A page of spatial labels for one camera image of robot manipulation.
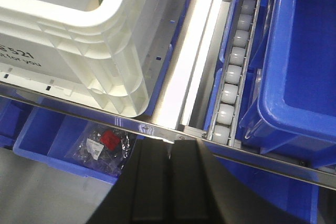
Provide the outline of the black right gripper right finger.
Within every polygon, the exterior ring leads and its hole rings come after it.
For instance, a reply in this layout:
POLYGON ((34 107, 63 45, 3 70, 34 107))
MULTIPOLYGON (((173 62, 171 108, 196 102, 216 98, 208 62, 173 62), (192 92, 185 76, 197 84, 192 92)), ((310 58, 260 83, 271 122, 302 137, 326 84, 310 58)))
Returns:
POLYGON ((172 145, 174 223, 296 223, 242 184, 201 141, 172 145))

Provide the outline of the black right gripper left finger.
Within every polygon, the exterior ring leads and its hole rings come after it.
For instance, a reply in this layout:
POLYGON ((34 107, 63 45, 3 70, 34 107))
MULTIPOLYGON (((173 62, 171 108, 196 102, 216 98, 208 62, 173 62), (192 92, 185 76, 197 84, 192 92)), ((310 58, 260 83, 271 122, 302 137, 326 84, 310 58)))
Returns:
POLYGON ((122 174, 87 223, 164 223, 168 160, 162 140, 137 140, 122 174))

